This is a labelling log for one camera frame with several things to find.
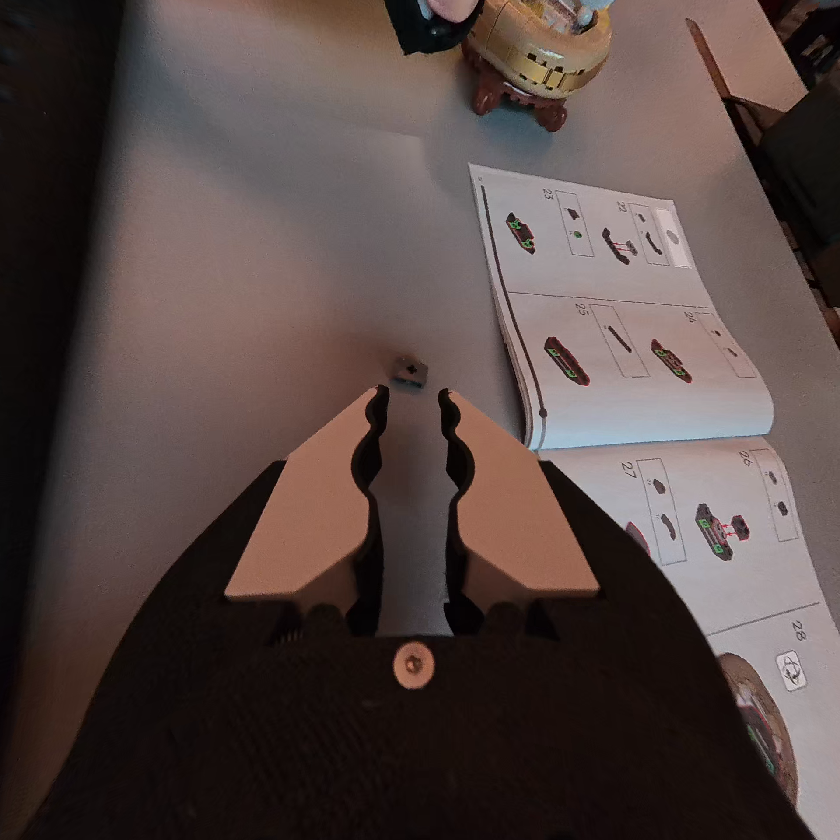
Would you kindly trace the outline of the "tan brick pot model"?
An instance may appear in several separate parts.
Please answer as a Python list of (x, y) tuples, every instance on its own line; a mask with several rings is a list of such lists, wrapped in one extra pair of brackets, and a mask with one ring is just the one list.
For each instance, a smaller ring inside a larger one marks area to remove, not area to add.
[(479, 117), (503, 99), (530, 111), (549, 133), (566, 101), (603, 69), (613, 42), (614, 1), (487, 1), (461, 44), (475, 71)]

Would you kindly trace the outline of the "grey desk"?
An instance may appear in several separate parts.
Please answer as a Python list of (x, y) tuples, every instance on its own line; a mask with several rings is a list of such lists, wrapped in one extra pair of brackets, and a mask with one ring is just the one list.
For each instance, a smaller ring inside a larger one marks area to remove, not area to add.
[(616, 2), (559, 133), (479, 119), (454, 51), (404, 57), (378, 3), (137, 2), (49, 463), (3, 783), (16, 838), (140, 606), (202, 531), (398, 354), (374, 484), (382, 634), (447, 634), (437, 392), (520, 432), (468, 163), (672, 198), (775, 405), (838, 623), (838, 350), (690, 35), (730, 89), (805, 94), (757, 2)]

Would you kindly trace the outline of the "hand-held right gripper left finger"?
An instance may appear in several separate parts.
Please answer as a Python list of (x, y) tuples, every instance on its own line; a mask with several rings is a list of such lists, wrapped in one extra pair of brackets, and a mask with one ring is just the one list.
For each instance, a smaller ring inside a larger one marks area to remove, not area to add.
[(227, 583), (230, 602), (283, 602), (300, 616), (333, 606), (353, 635), (376, 635), (384, 550), (371, 484), (389, 400), (373, 386), (289, 454)]

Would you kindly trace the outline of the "instruction booklet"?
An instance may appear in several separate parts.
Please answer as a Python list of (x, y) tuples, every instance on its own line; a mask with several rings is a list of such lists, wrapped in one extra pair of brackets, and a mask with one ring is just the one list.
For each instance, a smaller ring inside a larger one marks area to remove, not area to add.
[(764, 767), (838, 838), (838, 631), (758, 368), (671, 201), (469, 165), (500, 329), (552, 461), (661, 567)]

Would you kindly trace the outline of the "small grey brick piece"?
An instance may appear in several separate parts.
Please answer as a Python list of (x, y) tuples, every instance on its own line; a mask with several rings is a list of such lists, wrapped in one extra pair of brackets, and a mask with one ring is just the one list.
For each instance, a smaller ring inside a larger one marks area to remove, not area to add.
[(428, 366), (412, 353), (397, 356), (390, 369), (390, 380), (418, 391), (426, 387)]

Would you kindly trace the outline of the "black rectangular box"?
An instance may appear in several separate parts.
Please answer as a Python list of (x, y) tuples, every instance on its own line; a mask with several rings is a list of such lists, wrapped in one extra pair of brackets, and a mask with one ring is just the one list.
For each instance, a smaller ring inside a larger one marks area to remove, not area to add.
[(767, 162), (794, 205), (810, 256), (838, 258), (839, 88), (825, 76), (767, 129), (760, 143)]

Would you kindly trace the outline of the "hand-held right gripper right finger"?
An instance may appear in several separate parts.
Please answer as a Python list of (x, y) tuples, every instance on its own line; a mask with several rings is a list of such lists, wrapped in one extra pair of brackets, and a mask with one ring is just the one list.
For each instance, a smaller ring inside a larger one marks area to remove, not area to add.
[(442, 389), (438, 406), (455, 484), (444, 604), (452, 633), (477, 634), (498, 605), (528, 613), (541, 600), (599, 595), (539, 457), (461, 394)]

